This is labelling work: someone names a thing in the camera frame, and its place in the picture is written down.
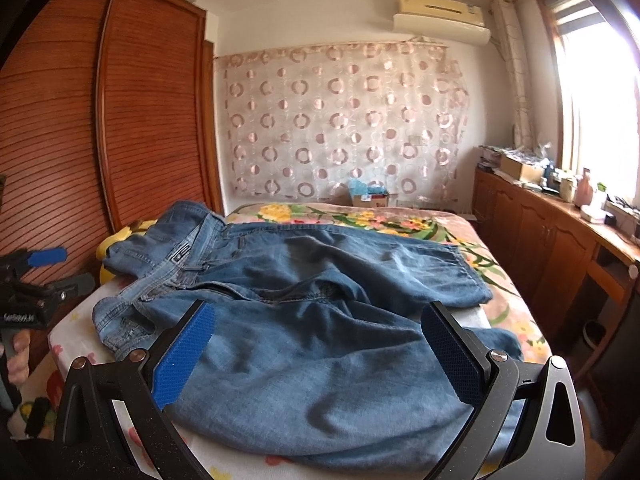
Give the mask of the person's left hand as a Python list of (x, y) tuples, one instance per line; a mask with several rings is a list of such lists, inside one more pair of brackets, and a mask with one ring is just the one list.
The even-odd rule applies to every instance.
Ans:
[(9, 382), (17, 388), (26, 382), (29, 376), (29, 348), (32, 340), (30, 330), (21, 330), (12, 339), (14, 355), (6, 361)]

